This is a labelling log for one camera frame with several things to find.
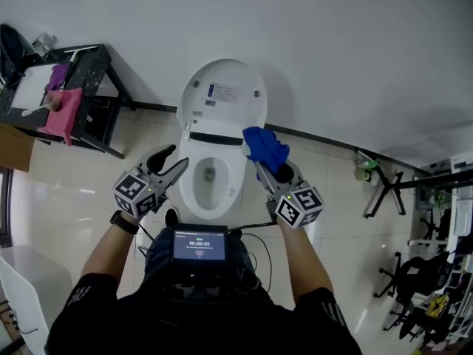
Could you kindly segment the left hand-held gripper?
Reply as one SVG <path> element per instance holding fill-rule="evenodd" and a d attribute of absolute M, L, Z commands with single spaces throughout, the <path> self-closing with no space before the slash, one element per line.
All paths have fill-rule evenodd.
<path fill-rule="evenodd" d="M 117 207 L 136 219 L 148 213 L 157 213 L 166 201 L 166 190 L 173 186 L 187 170 L 189 158 L 183 158 L 160 176 L 168 156 L 176 149 L 175 144 L 161 146 L 150 156 L 140 159 L 129 171 L 125 171 L 112 188 Z"/>

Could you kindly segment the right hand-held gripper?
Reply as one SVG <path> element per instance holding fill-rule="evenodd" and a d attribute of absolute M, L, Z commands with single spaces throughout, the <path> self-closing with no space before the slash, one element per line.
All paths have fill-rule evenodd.
<path fill-rule="evenodd" d="M 274 178 L 269 168 L 260 161 L 256 161 L 254 165 L 257 178 L 272 195 L 266 206 L 273 221 L 280 218 L 292 229 L 300 229 L 318 218 L 324 208 L 324 201 L 318 190 L 304 180 L 297 166 L 286 162 L 278 168 L 277 182 L 292 186 L 284 186 L 274 193 Z"/>

